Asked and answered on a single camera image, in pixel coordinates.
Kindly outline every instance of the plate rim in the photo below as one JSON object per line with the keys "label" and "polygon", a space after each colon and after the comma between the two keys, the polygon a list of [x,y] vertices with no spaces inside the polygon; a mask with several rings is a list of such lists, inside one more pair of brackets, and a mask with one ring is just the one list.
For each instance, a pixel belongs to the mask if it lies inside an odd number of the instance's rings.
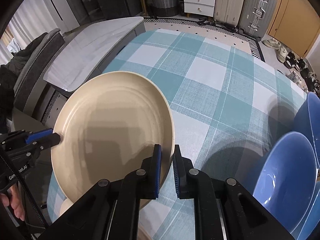
{"label": "plate rim", "polygon": [[[169,168],[168,168],[168,170],[167,170],[167,171],[165,172],[165,174],[164,174],[164,179],[163,179],[163,181],[160,182],[160,188],[161,188],[162,185],[164,184],[164,182],[165,182],[165,180],[166,180],[166,178],[167,178],[167,176],[168,176],[169,170],[170,170],[170,166],[171,166],[171,162],[172,162],[172,157],[173,157],[173,152],[174,152],[174,145],[175,145],[175,133],[174,133],[173,116],[172,116],[172,112],[171,112],[171,108],[170,108],[170,106],[169,106],[168,100],[165,98],[164,94],[163,94],[162,91],[158,88],[158,86],[157,86],[156,84],[154,84],[150,79],[146,78],[145,76],[140,75],[140,74],[135,73],[135,72],[131,72],[131,71],[111,71],[111,72],[107,72],[107,73],[103,73],[103,74],[101,74],[101,75],[98,75],[98,76],[92,78],[91,80],[87,81],[86,83],[82,84],[82,85],[70,96],[70,98],[71,98],[74,94],[76,94],[81,87],[88,86],[88,84],[94,82],[94,80],[96,80],[96,79],[98,79],[98,78],[101,78],[101,77],[106,76],[106,75],[115,74],[115,73],[117,73],[117,74],[121,74],[121,73],[122,73],[122,74],[123,74],[123,73],[128,74],[128,73],[129,73],[129,74],[133,74],[133,75],[135,75],[135,76],[138,76],[138,77],[140,77],[140,78],[143,78],[145,81],[149,82],[151,85],[153,85],[153,86],[156,88],[156,90],[160,93],[161,97],[162,97],[163,100],[165,101],[165,104],[166,104],[166,106],[167,106],[167,109],[168,109],[168,112],[169,112],[169,116],[170,116],[170,122],[171,122],[171,129],[172,129],[172,146],[171,146],[170,158],[169,158]],[[60,113],[62,113],[63,109],[66,107],[66,105],[67,105],[68,101],[70,100],[70,98],[66,101],[66,103],[65,103],[64,106],[62,107]],[[61,116],[60,113],[59,113],[59,115],[58,115],[58,117],[57,117],[57,120],[56,120],[56,122],[55,122],[55,125],[54,125],[54,128],[53,128],[53,132],[55,132],[56,124],[58,123],[59,117]],[[60,185],[60,183],[59,183],[59,180],[57,179],[56,172],[55,172],[55,168],[54,168],[54,164],[53,164],[54,161],[53,161],[53,159],[52,159],[52,149],[51,149],[51,154],[50,154],[50,155],[51,155],[52,170],[53,170],[53,174],[54,174],[54,176],[55,176],[55,179],[56,179],[56,181],[57,181],[57,184],[58,184],[59,188],[61,189],[62,193],[63,193],[67,198],[69,198],[69,197],[67,196],[67,194],[64,192],[64,190],[62,189],[62,187],[61,187],[61,185]],[[151,200],[146,200],[143,205],[140,205],[140,209],[142,209],[143,207],[145,207],[150,201],[151,201]]]}

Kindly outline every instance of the beige plate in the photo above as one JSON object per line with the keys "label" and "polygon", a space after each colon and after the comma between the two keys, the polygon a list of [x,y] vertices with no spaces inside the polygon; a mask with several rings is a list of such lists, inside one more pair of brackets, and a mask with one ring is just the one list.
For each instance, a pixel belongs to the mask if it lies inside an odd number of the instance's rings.
{"label": "beige plate", "polygon": [[[73,203],[100,179],[115,181],[162,147],[162,185],[174,150],[173,120],[162,92],[147,78],[116,71],[82,85],[63,106],[53,132],[52,167]],[[142,200],[141,207],[148,201]]]}

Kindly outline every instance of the chair backrest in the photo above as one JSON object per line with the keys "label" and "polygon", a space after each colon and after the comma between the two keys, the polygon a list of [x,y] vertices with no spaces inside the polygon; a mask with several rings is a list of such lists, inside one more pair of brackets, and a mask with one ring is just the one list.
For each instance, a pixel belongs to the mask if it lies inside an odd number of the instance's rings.
{"label": "chair backrest", "polygon": [[28,97],[43,70],[55,53],[63,46],[64,39],[59,31],[60,29],[56,28],[49,32],[23,67],[13,88],[15,92],[14,106],[18,110],[24,110]]}

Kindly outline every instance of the teal plaid fabric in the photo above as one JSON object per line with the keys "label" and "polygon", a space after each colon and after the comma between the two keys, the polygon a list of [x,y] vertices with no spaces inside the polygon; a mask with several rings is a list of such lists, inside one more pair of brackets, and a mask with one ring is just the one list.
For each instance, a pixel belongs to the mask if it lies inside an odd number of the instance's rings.
{"label": "teal plaid fabric", "polygon": [[[160,88],[172,110],[182,156],[221,180],[241,182],[252,164],[291,130],[306,98],[297,85],[252,55],[178,31],[139,35],[104,73],[117,70],[139,73]],[[53,176],[47,203],[53,220],[64,199],[59,190]],[[55,192],[58,200],[53,201]],[[156,240],[195,239],[193,200],[177,199],[172,167],[159,198],[140,211],[139,223]]]}

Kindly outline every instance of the suitcase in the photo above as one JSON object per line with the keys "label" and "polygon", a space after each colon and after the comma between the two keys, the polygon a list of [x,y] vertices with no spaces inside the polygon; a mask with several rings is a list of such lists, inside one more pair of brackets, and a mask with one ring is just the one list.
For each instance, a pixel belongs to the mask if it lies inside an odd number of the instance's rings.
{"label": "suitcase", "polygon": [[244,0],[216,0],[213,19],[218,22],[237,26]]}
{"label": "suitcase", "polygon": [[277,0],[244,0],[239,19],[239,33],[246,32],[257,41],[265,35]]}

